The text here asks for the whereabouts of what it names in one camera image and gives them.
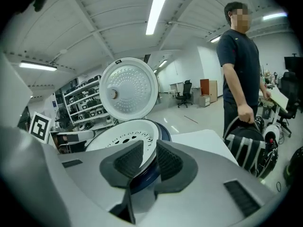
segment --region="office chair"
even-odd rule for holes
[[[283,77],[281,78],[281,93],[284,94],[288,98],[288,103],[286,106],[286,109],[288,113],[284,112],[283,110],[279,111],[279,116],[281,117],[279,120],[277,120],[278,123],[281,124],[281,127],[286,129],[289,132],[288,137],[290,138],[292,135],[292,132],[287,127],[289,125],[288,119],[294,119],[295,115],[297,113],[298,104],[298,91],[299,91],[299,82],[297,77],[295,76],[294,72],[285,72]],[[276,112],[276,105],[272,108],[274,112]]]
[[[191,85],[192,85],[192,83],[190,82],[190,80],[186,80],[184,82],[183,96],[180,96],[180,93],[176,93],[176,94],[178,94],[178,96],[176,96],[176,99],[181,100],[181,103],[178,103],[178,108],[180,108],[180,105],[185,105],[186,108],[188,107],[186,104],[193,105],[191,102],[187,101],[191,98],[191,95],[190,95]]]

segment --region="gray floor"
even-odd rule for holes
[[[164,125],[173,134],[188,133],[205,129],[214,130],[220,137],[223,136],[223,99],[212,103],[206,108],[197,105],[184,105],[177,107],[177,100],[167,94],[160,94],[157,104],[147,115],[148,119]],[[258,115],[262,114],[262,108],[258,109]],[[293,153],[303,145],[303,113],[297,112],[296,118],[289,120],[289,129],[293,132],[291,138],[284,132],[285,141],[278,148],[278,162],[274,170],[264,179],[264,183],[273,192],[278,192],[277,182],[285,188],[283,170]]]

